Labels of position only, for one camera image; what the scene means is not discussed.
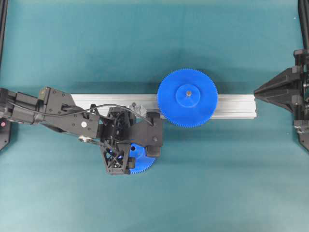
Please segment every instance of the bolt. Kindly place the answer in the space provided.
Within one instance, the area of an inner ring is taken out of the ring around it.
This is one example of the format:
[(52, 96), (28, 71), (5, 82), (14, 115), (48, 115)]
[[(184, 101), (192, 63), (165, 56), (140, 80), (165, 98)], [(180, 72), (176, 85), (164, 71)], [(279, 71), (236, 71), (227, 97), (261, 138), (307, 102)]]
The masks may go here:
[(81, 123), (81, 125), (82, 125), (83, 128), (85, 128), (85, 127), (87, 126), (87, 123), (86, 123), (85, 121), (83, 121), (83, 122)]
[(187, 97), (190, 97), (192, 95), (192, 91), (188, 90), (186, 94), (187, 94)]

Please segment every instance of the teal cloth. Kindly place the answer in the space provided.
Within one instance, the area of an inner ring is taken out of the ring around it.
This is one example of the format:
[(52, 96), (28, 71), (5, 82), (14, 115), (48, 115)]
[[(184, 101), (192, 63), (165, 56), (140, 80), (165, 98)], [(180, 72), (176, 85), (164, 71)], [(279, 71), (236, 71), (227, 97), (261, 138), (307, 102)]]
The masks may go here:
[[(0, 86), (34, 96), (156, 93), (179, 68), (252, 94), (302, 48), (296, 0), (11, 0)], [(309, 156), (292, 115), (164, 124), (161, 157), (110, 176), (100, 150), (13, 125), (0, 152), (1, 232), (289, 232), (309, 228)]]

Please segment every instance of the large blue gear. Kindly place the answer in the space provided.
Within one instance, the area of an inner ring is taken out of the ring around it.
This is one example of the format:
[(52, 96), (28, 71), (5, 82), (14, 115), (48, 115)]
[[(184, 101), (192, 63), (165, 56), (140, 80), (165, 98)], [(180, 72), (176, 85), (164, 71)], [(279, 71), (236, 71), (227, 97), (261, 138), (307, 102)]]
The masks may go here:
[(217, 108), (218, 91), (213, 81), (194, 69), (169, 74), (157, 94), (161, 113), (180, 127), (196, 127), (207, 122)]
[(135, 168), (130, 169), (132, 174), (146, 171), (154, 163), (155, 158), (147, 157), (145, 148), (137, 144), (131, 145), (130, 157), (135, 158)]

